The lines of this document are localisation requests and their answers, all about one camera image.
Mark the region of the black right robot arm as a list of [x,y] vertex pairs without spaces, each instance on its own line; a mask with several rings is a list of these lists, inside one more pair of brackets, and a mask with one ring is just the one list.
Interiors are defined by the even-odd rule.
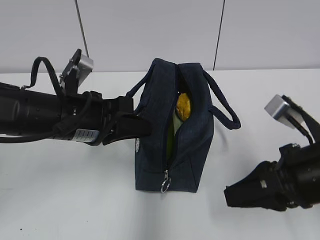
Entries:
[[319,143],[305,147],[290,143],[279,152],[279,161],[263,161],[245,178],[225,188],[228,207],[284,212],[319,204]]

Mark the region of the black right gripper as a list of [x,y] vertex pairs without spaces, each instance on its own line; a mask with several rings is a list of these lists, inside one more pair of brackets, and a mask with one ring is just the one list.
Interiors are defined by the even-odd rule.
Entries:
[[261,162],[245,178],[223,191],[233,208],[263,208],[284,212],[313,206],[313,146],[287,144],[278,162]]

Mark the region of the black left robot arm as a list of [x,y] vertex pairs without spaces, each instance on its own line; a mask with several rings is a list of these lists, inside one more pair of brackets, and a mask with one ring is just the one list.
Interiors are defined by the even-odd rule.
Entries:
[[0,85],[1,143],[45,139],[74,141],[90,146],[146,137],[151,123],[134,113],[133,99],[103,99],[95,91],[56,95]]

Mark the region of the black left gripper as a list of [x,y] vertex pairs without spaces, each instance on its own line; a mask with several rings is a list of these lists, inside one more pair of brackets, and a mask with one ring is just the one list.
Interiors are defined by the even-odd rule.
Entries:
[[72,141],[106,146],[118,141],[149,136],[152,124],[135,114],[134,100],[127,96],[103,99],[91,91],[92,102],[81,122],[72,132]]

